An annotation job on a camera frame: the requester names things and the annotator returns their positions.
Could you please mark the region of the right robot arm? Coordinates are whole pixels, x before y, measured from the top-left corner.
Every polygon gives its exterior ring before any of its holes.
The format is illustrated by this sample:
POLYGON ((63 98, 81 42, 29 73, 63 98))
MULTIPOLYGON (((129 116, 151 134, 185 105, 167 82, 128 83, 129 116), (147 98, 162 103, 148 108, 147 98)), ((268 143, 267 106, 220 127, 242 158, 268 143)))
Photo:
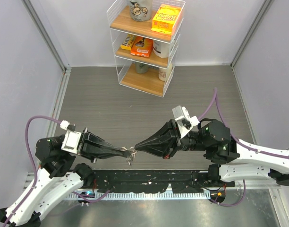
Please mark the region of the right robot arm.
POLYGON ((289 149, 275 149, 234 138, 216 119, 204 126, 197 119, 170 120, 135 150, 170 159, 177 151, 203 151, 211 161, 207 181, 212 186, 237 180, 275 180, 289 186, 289 149))

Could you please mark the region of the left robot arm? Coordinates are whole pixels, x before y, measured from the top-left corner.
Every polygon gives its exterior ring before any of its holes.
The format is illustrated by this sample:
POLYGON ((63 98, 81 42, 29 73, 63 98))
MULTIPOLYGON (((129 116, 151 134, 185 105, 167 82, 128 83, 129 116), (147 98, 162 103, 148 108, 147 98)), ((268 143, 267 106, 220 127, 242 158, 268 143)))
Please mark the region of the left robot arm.
POLYGON ((0 222, 11 227, 38 227, 47 214, 75 190, 95 185, 92 168, 81 163, 72 167, 76 156, 90 161, 110 157, 131 158, 126 148, 115 147, 89 131, 66 131, 36 143, 40 167, 34 179, 9 207, 0 209, 0 222))

